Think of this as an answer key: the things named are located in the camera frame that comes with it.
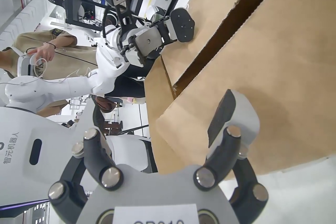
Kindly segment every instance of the bracelet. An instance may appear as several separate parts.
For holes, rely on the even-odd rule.
[[[50,43],[50,42],[44,42],[43,45],[44,45],[44,44],[50,44],[50,45],[53,45],[53,46],[54,46],[54,49],[56,49],[56,46],[55,46],[53,43]]]

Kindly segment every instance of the cardboard box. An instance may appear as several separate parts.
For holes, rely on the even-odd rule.
[[[190,43],[166,46],[162,58],[178,94],[214,57],[262,0],[190,0],[195,36]]]
[[[145,82],[148,124],[152,150],[160,174],[169,174],[186,165],[168,143],[157,133],[156,120],[174,101],[172,88],[161,57],[157,58]]]
[[[261,123],[248,158],[257,174],[336,151],[336,2],[264,0],[156,121],[184,164],[203,164],[225,91],[246,95]]]

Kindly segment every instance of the black pole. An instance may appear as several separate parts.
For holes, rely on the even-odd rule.
[[[118,133],[117,135],[123,135],[123,134],[127,134],[127,133],[129,133],[129,132],[136,131],[137,129],[146,128],[146,127],[149,127],[149,125],[144,125],[144,126],[137,127],[137,128],[130,128],[130,129],[126,129],[126,130],[124,130],[124,131],[121,131],[121,132],[120,132],[120,133]]]

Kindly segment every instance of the black wristband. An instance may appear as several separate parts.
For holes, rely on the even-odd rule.
[[[53,46],[54,46],[54,49],[56,49],[56,46],[55,46],[53,43],[50,43],[50,42],[46,42],[46,43],[48,43],[48,44],[50,44],[50,45],[53,45]]]

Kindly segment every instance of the brown bag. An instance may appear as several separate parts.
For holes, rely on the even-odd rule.
[[[112,102],[107,98],[95,96],[94,100],[96,101],[96,104],[99,106],[101,112],[103,113],[109,113],[117,106],[115,102]]]

